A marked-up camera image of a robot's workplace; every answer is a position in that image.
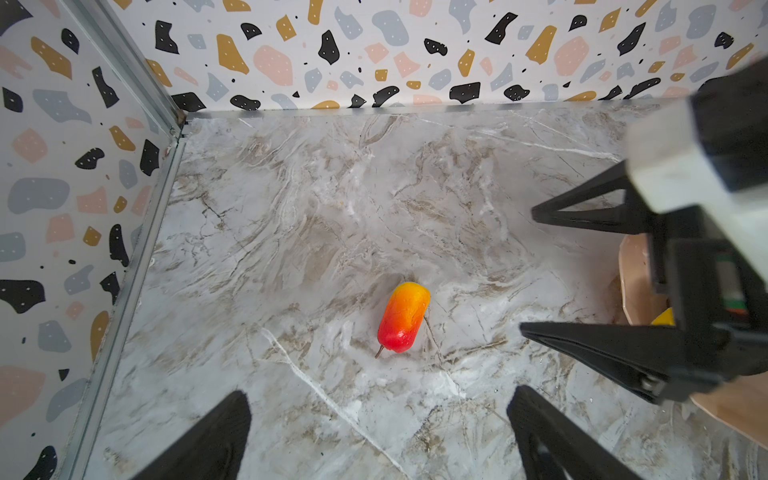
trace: gray spot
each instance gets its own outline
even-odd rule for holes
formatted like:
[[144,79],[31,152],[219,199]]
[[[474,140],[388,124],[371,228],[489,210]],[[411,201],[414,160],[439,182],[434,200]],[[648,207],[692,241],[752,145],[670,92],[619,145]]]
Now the gray spot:
[[230,89],[221,83],[221,80],[216,78],[214,74],[208,72],[208,90],[206,95],[213,98],[215,101],[219,101]]
[[544,92],[545,101],[554,101],[558,99],[558,84],[549,84],[541,88]]
[[362,27],[357,20],[355,20],[355,15],[344,15],[341,12],[341,8],[336,7],[336,10],[333,12],[333,17],[336,18],[336,23],[339,24],[344,36],[349,40],[358,38],[362,33]]
[[676,20],[677,9],[672,8],[672,0],[670,0],[659,10],[659,18],[656,19],[656,31],[666,30],[674,25]]
[[469,23],[469,12],[475,5],[477,5],[475,0],[451,0],[448,6],[448,13],[462,26],[462,34],[468,32],[472,27],[472,24]]
[[690,25],[688,26],[688,32],[685,34],[688,38],[701,38],[705,36],[710,28],[712,28],[712,22],[715,21],[715,12],[717,7],[714,5],[705,5],[703,7],[696,8],[690,15]]
[[602,70],[604,66],[605,66],[605,59],[596,61],[592,65],[588,66],[586,70],[584,70],[584,74],[581,76],[581,80],[579,80],[578,82],[583,84],[584,82],[592,78],[594,74]]
[[441,70],[429,79],[429,86],[435,90],[442,90],[451,82],[451,71],[449,69]]
[[139,243],[139,235],[141,235],[141,225],[131,232],[131,248],[134,250],[136,250],[136,243]]
[[91,288],[91,282],[88,281],[88,274],[92,272],[93,269],[93,265],[86,265],[79,271],[68,276],[67,279],[64,280],[64,290],[67,290],[67,293],[70,295],[75,295],[76,293],[84,292]]
[[11,187],[8,209],[23,214],[33,208],[56,210],[69,197],[69,184],[58,178],[20,178]]
[[84,121],[87,124],[91,123],[91,116],[88,112],[75,107],[72,102],[69,101],[69,96],[65,91],[33,90],[32,98],[35,99],[35,103],[38,104],[49,117],[53,118],[58,123],[67,120],[79,120]]
[[80,402],[80,399],[83,398],[83,393],[85,393],[85,386],[87,384],[88,381],[86,379],[75,380],[56,392],[51,397],[51,402],[48,404],[45,420],[53,422],[63,411],[69,407],[77,405],[78,402]]
[[498,77],[491,81],[491,91],[503,87],[510,81],[512,81],[512,64],[507,63],[507,66],[504,67],[504,70],[500,74],[498,74]]
[[531,36],[532,31],[533,31],[533,25],[521,26],[520,31],[518,32],[518,40],[528,40],[528,37]]
[[205,38],[203,38],[203,35],[200,33],[190,33],[187,35],[187,39],[190,41],[190,45],[192,45],[197,50],[205,50]]
[[768,25],[768,2],[765,2],[765,5],[763,5],[762,12],[763,20],[760,20],[760,25],[757,26],[758,28]]
[[68,352],[72,348],[69,339],[64,333],[64,329],[56,320],[41,323],[38,326],[38,347],[45,352]]
[[120,183],[123,184],[126,190],[130,190],[139,183],[136,167],[127,160],[120,160],[118,162],[118,174],[120,176]]
[[632,64],[630,62],[627,62],[616,69],[617,80],[621,80],[624,77],[633,77],[633,76],[634,76],[634,68],[632,68]]
[[384,40],[393,47],[402,47],[408,43],[408,31],[406,26],[402,24],[400,15],[393,10],[384,10],[373,14],[371,22],[384,35]]
[[12,262],[24,258],[27,244],[24,235],[19,232],[0,235],[0,262]]
[[311,94],[315,91],[315,88],[317,88],[317,85],[320,84],[320,81],[323,79],[323,74],[320,73],[320,70],[315,68],[314,70],[310,70],[307,73],[304,74],[304,84],[306,84],[306,90]]
[[715,70],[717,70],[718,65],[720,65],[718,61],[714,63],[710,63],[709,65],[704,65],[702,68],[699,68],[694,73],[690,74],[690,80],[693,83],[696,83],[697,81],[702,81],[703,79],[712,75],[715,72]]
[[355,85],[363,85],[362,80],[353,75],[351,71],[344,71],[339,79],[347,88],[352,88]]
[[147,123],[149,124],[149,129],[153,134],[159,134],[160,130],[157,129],[157,124],[154,123],[154,120],[152,120],[152,117],[149,116],[147,111],[144,111],[144,116],[147,117]]
[[214,7],[214,3],[211,0],[184,0],[184,3],[192,7],[197,13],[200,13],[204,6]]
[[272,98],[272,101],[277,103],[280,106],[280,108],[282,108],[283,110],[296,110],[298,108],[296,106],[296,104],[294,104],[293,101],[290,98],[288,98],[288,95],[285,95],[285,94],[274,94],[270,98]]

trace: terrazzo wallpaper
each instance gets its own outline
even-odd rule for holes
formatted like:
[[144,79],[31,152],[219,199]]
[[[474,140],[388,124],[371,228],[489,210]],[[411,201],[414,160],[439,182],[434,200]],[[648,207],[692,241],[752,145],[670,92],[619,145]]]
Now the terrazzo wallpaper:
[[768,51],[767,0],[105,1],[187,111],[675,97]]
[[0,478],[48,480],[170,138],[56,0],[0,2]]

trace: white marble surface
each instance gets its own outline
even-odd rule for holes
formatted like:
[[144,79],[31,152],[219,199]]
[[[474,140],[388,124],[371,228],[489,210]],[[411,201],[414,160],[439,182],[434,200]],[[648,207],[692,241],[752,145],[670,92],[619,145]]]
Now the white marble surface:
[[[518,331],[622,320],[621,237],[530,208],[654,108],[192,122],[87,478],[130,478],[234,389],[239,478],[524,478],[519,384],[644,478],[748,478],[746,439]],[[403,280],[432,291],[427,322],[376,360]]]

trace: yellow object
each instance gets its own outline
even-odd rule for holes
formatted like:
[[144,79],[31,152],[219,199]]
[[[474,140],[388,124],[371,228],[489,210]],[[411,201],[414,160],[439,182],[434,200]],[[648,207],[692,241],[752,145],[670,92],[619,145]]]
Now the yellow object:
[[674,316],[672,315],[672,307],[666,309],[661,315],[650,323],[652,326],[674,326]]

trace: black spot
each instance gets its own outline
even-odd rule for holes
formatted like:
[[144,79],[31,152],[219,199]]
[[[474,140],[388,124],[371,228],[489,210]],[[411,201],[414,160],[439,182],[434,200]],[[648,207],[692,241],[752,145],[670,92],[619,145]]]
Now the black spot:
[[109,230],[109,257],[112,260],[120,260],[123,266],[128,266],[128,262],[131,261],[128,258],[128,254],[125,251],[125,244],[123,243],[123,227],[118,223],[113,225]]
[[392,97],[394,94],[396,94],[399,91],[400,89],[397,88],[395,85],[382,88],[381,90],[373,94],[373,106],[381,107],[382,103],[387,101],[389,97]]
[[0,35],[4,34],[11,25],[25,18],[32,18],[32,14],[27,12],[27,9],[18,0],[0,2]]
[[583,27],[587,24],[587,17],[583,15],[576,15],[573,20],[571,20],[571,27],[568,29],[568,31],[575,30],[576,28]]
[[16,313],[24,313],[45,301],[45,288],[35,280],[0,280],[0,300],[8,302]]
[[653,87],[654,85],[658,85],[661,83],[660,78],[652,78],[650,80],[642,81],[641,83],[635,85],[632,87],[632,90],[629,92],[629,95],[624,97],[624,100],[629,100],[630,98],[634,97],[635,95],[639,94],[643,90],[647,90],[648,88]]
[[733,37],[728,35],[726,32],[722,31],[720,34],[715,38],[715,46],[716,47],[723,47],[723,50],[733,45]]
[[112,305],[114,305],[118,301],[118,293],[120,293],[117,272],[112,272],[107,275],[101,282],[99,282],[99,285],[101,285],[103,291],[112,294]]
[[56,471],[57,464],[56,449],[49,445],[42,449],[38,462],[35,463],[32,470],[24,477],[24,480],[50,480]]
[[243,33],[245,34],[245,38],[250,40],[251,38],[261,35],[261,30],[259,30],[259,27],[255,26],[252,23],[241,23],[240,29],[243,30]]
[[512,101],[522,100],[531,93],[530,90],[525,90],[520,85],[512,85],[510,88],[504,90],[504,96]]
[[181,110],[198,111],[205,108],[205,104],[200,101],[193,91],[188,91],[185,94],[171,95],[170,97],[174,99],[174,102],[176,102],[176,105]]
[[144,140],[144,149],[141,151],[139,169],[148,177],[152,176],[155,169],[160,168],[160,149],[149,140]]
[[333,39],[333,33],[330,30],[326,30],[323,34],[323,43],[320,45],[320,50],[317,54],[323,60],[328,62],[328,65],[333,65],[339,60],[339,47],[336,46],[336,40]]
[[448,98],[451,100],[458,100],[462,105],[470,100],[480,98],[480,82],[476,81],[471,84],[454,85],[448,93]]
[[74,165],[83,170],[93,170],[96,168],[96,163],[101,158],[104,158],[104,151],[100,148],[92,148],[85,152],[82,157],[74,161]]
[[157,50],[179,54],[179,46],[170,38],[170,28],[173,24],[158,20],[154,23],[154,47]]
[[242,108],[243,110],[255,111],[261,106],[261,102],[258,100],[251,100],[244,95],[235,95],[230,98],[230,103],[235,107]]
[[607,95],[605,95],[603,98],[598,98],[598,100],[611,100],[612,98],[615,98],[619,94],[621,94],[621,87],[616,85],[611,89],[611,91],[608,92]]
[[352,104],[349,106],[349,108],[360,108],[366,103],[366,99],[354,94],[352,96]]
[[624,40],[619,42],[619,45],[616,45],[616,48],[619,50],[619,56],[631,52],[637,46],[637,43],[640,41],[640,35],[643,34],[644,28],[645,22],[635,27],[634,30],[632,30]]
[[22,113],[24,111],[24,101],[14,91],[10,91],[7,88],[2,88],[2,103],[10,111]]
[[61,43],[67,45],[75,54],[80,53],[80,41],[69,28],[61,30]]
[[507,25],[509,25],[512,20],[515,20],[517,17],[518,16],[514,13],[507,12],[502,17],[502,19],[498,21],[493,30],[491,30],[491,33],[485,37],[485,40],[488,40],[491,43],[495,43],[496,45],[501,45],[502,40],[504,40],[504,37],[507,36]]
[[114,93],[114,89],[104,81],[104,75],[101,74],[101,67],[94,68],[92,73],[94,75],[94,81],[96,82],[96,88],[98,88],[98,92],[101,94],[101,100],[104,100],[104,106],[109,108],[116,104],[120,98],[118,98],[118,94]]
[[444,44],[440,43],[436,40],[430,40],[429,38],[424,39],[424,48],[427,49],[429,54],[433,53],[439,53],[443,57],[445,57],[448,54],[448,47],[446,47]]

